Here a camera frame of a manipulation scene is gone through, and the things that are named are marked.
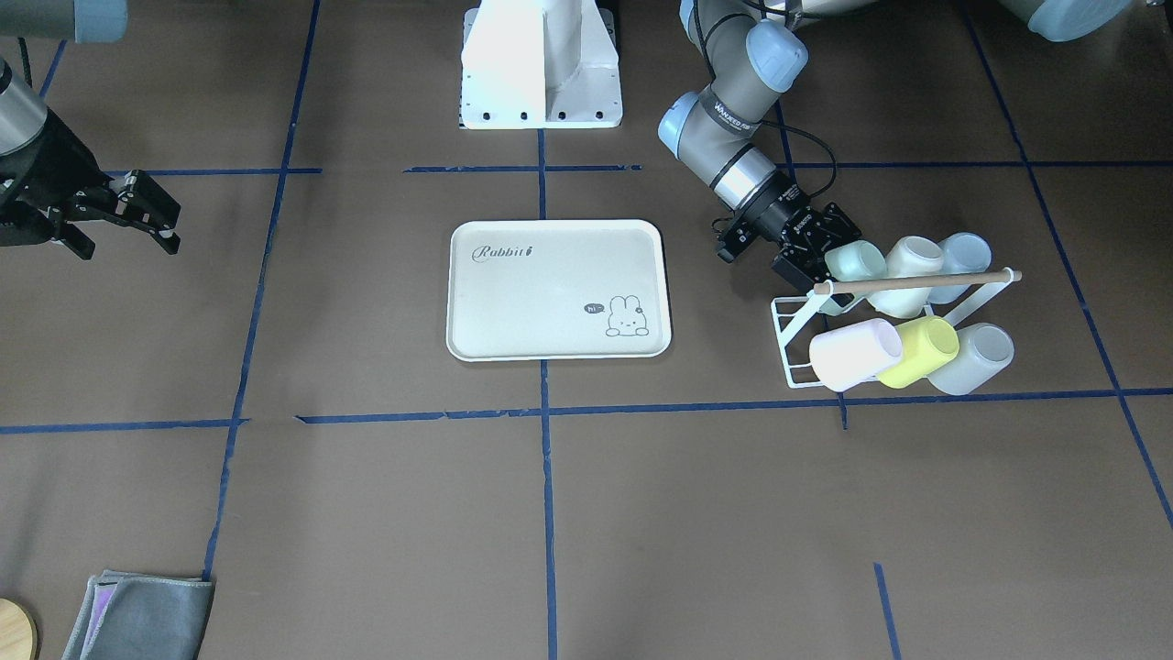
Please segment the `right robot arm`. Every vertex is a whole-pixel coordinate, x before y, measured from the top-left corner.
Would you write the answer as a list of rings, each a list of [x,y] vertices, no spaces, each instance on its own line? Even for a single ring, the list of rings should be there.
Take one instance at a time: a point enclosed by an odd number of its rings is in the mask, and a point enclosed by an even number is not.
[[[122,181],[99,161],[34,87],[28,39],[111,43],[128,28],[126,1],[5,1],[4,38],[16,39],[18,63],[1,79],[1,243],[4,247],[62,244],[91,259],[95,244],[79,227],[106,222],[150,234],[169,256],[179,252],[181,205],[142,169]]]

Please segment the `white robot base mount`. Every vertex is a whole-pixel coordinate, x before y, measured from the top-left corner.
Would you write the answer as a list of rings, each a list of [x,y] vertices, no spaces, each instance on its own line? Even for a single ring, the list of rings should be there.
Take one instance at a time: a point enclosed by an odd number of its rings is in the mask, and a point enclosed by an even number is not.
[[[457,124],[472,130],[621,125],[612,1],[482,1],[465,12]]]

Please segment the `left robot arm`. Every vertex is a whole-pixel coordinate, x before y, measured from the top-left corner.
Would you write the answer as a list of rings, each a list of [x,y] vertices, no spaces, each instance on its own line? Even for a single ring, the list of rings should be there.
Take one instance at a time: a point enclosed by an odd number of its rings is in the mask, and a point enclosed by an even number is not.
[[[795,30],[860,8],[860,1],[680,5],[689,41],[707,64],[708,86],[674,101],[659,122],[659,138],[728,207],[718,225],[717,256],[733,261],[758,239],[774,243],[773,271],[801,292],[834,279],[827,256],[859,241],[861,230],[836,204],[812,205],[753,137],[808,62]]]

